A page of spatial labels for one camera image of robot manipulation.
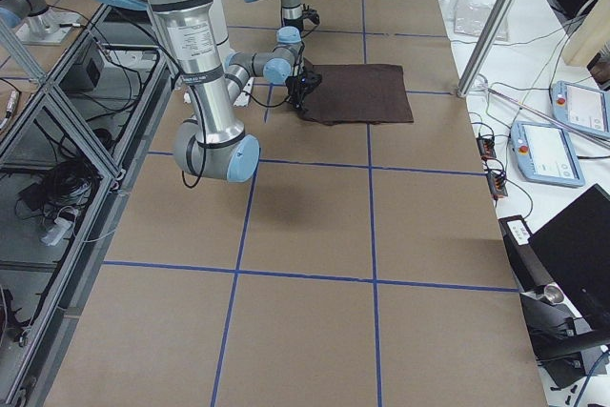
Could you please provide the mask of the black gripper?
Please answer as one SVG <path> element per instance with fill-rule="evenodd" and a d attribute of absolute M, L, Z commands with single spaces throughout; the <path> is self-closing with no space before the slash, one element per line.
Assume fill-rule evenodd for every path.
<path fill-rule="evenodd" d="M 302 100 L 306 96 L 308 89 L 307 77 L 303 75 L 290 76 L 286 80 L 287 100 L 292 101 L 292 106 L 297 110 L 302 110 Z"/>
<path fill-rule="evenodd" d="M 283 27 L 294 27 L 298 30 L 303 30 L 304 29 L 303 18 L 302 17 L 298 17 L 296 19 L 283 18 L 282 26 Z"/>

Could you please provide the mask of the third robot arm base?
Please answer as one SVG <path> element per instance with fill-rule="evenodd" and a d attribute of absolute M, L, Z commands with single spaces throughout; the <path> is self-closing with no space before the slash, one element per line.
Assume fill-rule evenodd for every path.
<path fill-rule="evenodd" d="M 82 26 L 79 13 L 58 12 L 46 0 L 1 0 L 1 20 L 27 45 L 60 45 Z"/>

